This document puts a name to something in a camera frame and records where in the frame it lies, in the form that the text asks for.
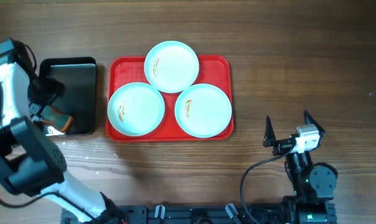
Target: wood grain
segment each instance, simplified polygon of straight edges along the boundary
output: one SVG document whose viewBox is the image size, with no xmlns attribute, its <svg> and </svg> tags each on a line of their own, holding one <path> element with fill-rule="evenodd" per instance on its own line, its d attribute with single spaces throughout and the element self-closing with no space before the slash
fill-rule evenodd
<svg viewBox="0 0 376 224">
<path fill-rule="evenodd" d="M 308 109 L 327 131 L 312 158 L 339 171 L 339 223 L 376 223 L 376 1 L 58 2 L 0 2 L 0 41 L 29 44 L 39 63 L 79 56 L 99 63 L 95 133 L 52 138 L 85 184 L 119 205 L 240 203 L 245 169 L 272 156 L 262 147 L 266 115 L 285 138 Z M 227 140 L 123 144 L 106 136 L 110 64 L 164 40 L 230 62 L 236 123 Z M 283 161 L 246 181 L 248 202 L 292 194 Z M 59 219 L 60 207 L 44 200 L 0 207 L 0 223 Z"/>
</svg>

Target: white plate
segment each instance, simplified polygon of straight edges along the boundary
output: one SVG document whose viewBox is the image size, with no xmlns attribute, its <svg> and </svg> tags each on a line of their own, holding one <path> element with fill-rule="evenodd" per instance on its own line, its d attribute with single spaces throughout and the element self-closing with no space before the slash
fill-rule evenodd
<svg viewBox="0 0 376 224">
<path fill-rule="evenodd" d="M 178 97 L 175 118 L 186 133 L 197 138 L 210 138 L 228 126 L 232 118 L 232 105 L 218 87 L 197 84 Z"/>
<path fill-rule="evenodd" d="M 164 116 L 164 99 L 146 83 L 129 83 L 116 90 L 108 104 L 111 125 L 122 134 L 141 136 L 153 131 Z"/>
<path fill-rule="evenodd" d="M 184 43 L 166 41 L 156 45 L 145 59 L 145 76 L 164 93 L 178 93 L 193 84 L 199 74 L 199 60 Z"/>
</svg>

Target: wooden table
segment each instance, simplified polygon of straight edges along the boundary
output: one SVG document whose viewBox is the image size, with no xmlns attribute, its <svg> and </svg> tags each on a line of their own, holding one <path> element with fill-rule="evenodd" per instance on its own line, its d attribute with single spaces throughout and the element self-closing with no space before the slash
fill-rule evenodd
<svg viewBox="0 0 376 224">
<path fill-rule="evenodd" d="M 29 44 L 39 63 L 92 56 L 99 64 L 95 133 L 52 140 L 73 175 L 117 204 L 239 204 L 243 172 L 272 156 L 262 147 L 266 115 L 277 138 L 286 138 L 308 109 L 327 132 L 312 159 L 339 171 L 339 223 L 376 223 L 375 1 L 0 2 L 0 41 Z M 145 55 L 164 40 L 228 59 L 235 117 L 228 139 L 123 144 L 106 136 L 112 61 Z M 283 163 L 250 173 L 248 202 L 279 202 L 293 193 Z M 0 194 L 27 200 L 1 188 Z M 0 223 L 59 220 L 60 207 L 46 200 L 0 207 Z"/>
</svg>

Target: red tray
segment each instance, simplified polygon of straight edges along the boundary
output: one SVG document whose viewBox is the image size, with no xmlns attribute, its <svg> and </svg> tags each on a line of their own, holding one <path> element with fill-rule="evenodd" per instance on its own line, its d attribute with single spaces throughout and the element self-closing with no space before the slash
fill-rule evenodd
<svg viewBox="0 0 376 224">
<path fill-rule="evenodd" d="M 199 75 L 194 84 L 207 83 L 220 88 L 229 97 L 232 103 L 231 70 L 225 58 L 219 55 L 198 55 Z M 148 83 L 144 73 L 144 56 L 120 57 L 111 66 L 109 81 L 109 99 L 121 86 L 132 82 Z M 175 102 L 180 93 L 163 93 L 165 114 L 162 122 L 151 133 L 139 137 L 130 137 L 116 131 L 109 119 L 106 121 L 106 133 L 115 141 L 139 142 L 139 141 L 193 141 L 225 139 L 231 135 L 234 128 L 233 115 L 226 129 L 211 138 L 196 138 L 184 132 L 178 125 L 174 115 Z"/>
</svg>

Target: wire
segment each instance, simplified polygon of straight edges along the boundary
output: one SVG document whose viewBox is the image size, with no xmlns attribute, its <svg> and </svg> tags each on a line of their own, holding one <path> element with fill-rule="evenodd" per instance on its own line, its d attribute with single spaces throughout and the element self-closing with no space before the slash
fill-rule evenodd
<svg viewBox="0 0 376 224">
<path fill-rule="evenodd" d="M 290 172 L 288 171 L 288 168 L 287 168 L 287 161 L 285 161 L 285 171 L 286 171 L 288 179 L 290 180 L 290 182 L 292 182 Z"/>
<path fill-rule="evenodd" d="M 251 213 L 249 212 L 249 209 L 247 208 L 247 205 L 246 205 L 245 202 L 244 202 L 243 184 L 244 184 L 244 179 L 245 179 L 245 177 L 247 176 L 247 174 L 248 174 L 252 169 L 256 168 L 257 166 L 262 165 L 262 164 L 265 164 L 265 163 L 267 163 L 267 162 L 273 162 L 273 161 L 276 161 L 276 160 L 278 160 L 278 159 L 281 159 L 281 158 L 285 157 L 287 154 L 289 154 L 292 150 L 293 150 L 293 148 L 291 148 L 288 152 L 286 152 L 286 153 L 284 153 L 284 154 L 282 154 L 282 155 L 280 155 L 280 156 L 276 156 L 276 157 L 273 157 L 273 158 L 271 158 L 271 159 L 267 159 L 267 160 L 264 160 L 264 161 L 258 162 L 258 163 L 256 163 L 256 164 L 250 166 L 250 167 L 244 172 L 244 174 L 243 174 L 243 176 L 242 176 L 242 180 L 241 180 L 241 182 L 240 182 L 240 198 L 241 198 L 241 200 L 242 200 L 242 204 L 243 204 L 243 207 L 244 207 L 245 212 L 248 214 L 248 216 L 252 219 L 252 221 L 253 221 L 254 223 L 256 223 L 256 224 L 260 224 L 260 223 L 259 223 L 259 222 L 258 222 L 258 221 L 257 221 L 252 215 L 251 215 Z"/>
<path fill-rule="evenodd" d="M 30 54 L 33 57 L 33 61 L 34 61 L 33 71 L 36 71 L 36 68 L 37 68 L 36 57 L 34 56 L 32 49 L 27 44 L 25 44 L 25 47 L 30 51 Z"/>
<path fill-rule="evenodd" d="M 2 120 L 3 99 L 4 99 L 4 92 L 2 90 L 2 85 L 1 85 L 1 82 L 0 82 L 0 124 L 1 124 L 1 120 Z M 71 200 L 69 200 L 65 196 L 61 195 L 59 192 L 47 192 L 47 193 L 44 193 L 44 194 L 36 197 L 35 199 L 32 199 L 32 200 L 30 200 L 30 201 L 28 201 L 26 203 L 20 204 L 20 205 L 11 205 L 11 204 L 8 204 L 7 202 L 3 201 L 0 198 L 0 205 L 2 205 L 4 207 L 7 207 L 7 208 L 23 208 L 23 207 L 26 207 L 28 205 L 33 204 L 34 202 L 40 200 L 41 198 L 44 198 L 47 195 L 55 195 L 55 196 L 61 198 L 62 200 L 64 200 L 67 203 L 69 203 L 71 206 L 75 207 L 77 210 L 79 210 L 82 213 L 84 213 L 86 216 L 90 217 L 90 219 L 92 219 L 92 221 L 96 221 L 95 217 L 93 217 L 90 213 L 88 213 L 87 211 L 85 211 L 84 208 L 79 207 L 74 202 L 72 202 Z"/>
</svg>

